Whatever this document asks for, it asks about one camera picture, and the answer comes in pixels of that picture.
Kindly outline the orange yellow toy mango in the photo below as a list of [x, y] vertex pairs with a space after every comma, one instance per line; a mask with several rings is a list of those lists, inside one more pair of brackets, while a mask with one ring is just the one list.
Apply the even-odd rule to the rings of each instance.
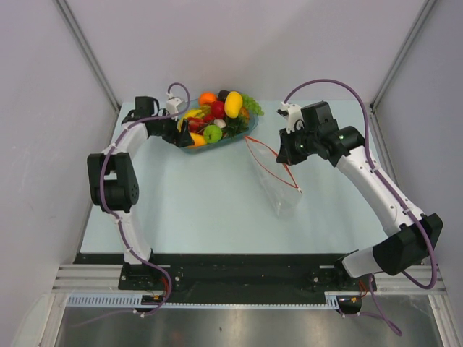
[[199, 148], [208, 144], [204, 136], [201, 134], [190, 132], [190, 136], [192, 138], [193, 144], [188, 145], [187, 148]]

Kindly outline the clear zip top bag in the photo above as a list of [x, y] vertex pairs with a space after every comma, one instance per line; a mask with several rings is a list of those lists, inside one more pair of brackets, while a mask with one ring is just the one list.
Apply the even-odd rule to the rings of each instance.
[[300, 203], [303, 192], [287, 164], [277, 163], [278, 153], [266, 143], [245, 136], [258, 180], [268, 201], [279, 218], [292, 217]]

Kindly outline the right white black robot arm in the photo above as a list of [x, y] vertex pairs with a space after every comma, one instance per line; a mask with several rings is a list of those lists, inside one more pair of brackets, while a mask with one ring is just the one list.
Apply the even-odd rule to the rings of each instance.
[[286, 120], [280, 129], [277, 163], [297, 165], [318, 155], [350, 180], [378, 217], [386, 239], [354, 251], [340, 261], [334, 283], [350, 290], [360, 277], [384, 272], [397, 275], [428, 257], [443, 228], [437, 214], [426, 215], [399, 191], [375, 164], [365, 138], [353, 126], [339, 128], [327, 102], [305, 107], [284, 103], [278, 114]]

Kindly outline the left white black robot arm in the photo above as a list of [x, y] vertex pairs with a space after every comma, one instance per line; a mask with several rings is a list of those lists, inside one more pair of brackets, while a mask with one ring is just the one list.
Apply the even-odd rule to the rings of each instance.
[[135, 214], [140, 188], [132, 159], [151, 137], [160, 137], [177, 147], [193, 145], [188, 126], [178, 125], [189, 105], [189, 99], [171, 93], [163, 108], [159, 107], [156, 98], [137, 96], [135, 107], [122, 120], [116, 140], [103, 152], [90, 154], [87, 158], [91, 200], [113, 220], [124, 246], [124, 262], [141, 265], [136, 269], [134, 279], [146, 289], [158, 284], [160, 272], [147, 264], [152, 249]]

